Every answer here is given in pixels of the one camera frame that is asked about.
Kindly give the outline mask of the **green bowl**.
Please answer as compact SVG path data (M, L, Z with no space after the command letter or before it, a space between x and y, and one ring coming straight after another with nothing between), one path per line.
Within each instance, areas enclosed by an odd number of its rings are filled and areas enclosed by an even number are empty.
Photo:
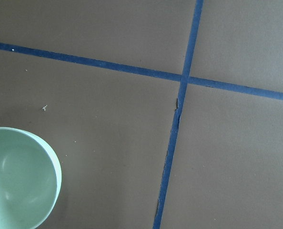
M59 159L39 136L0 127L0 229L35 229L52 212L62 183Z

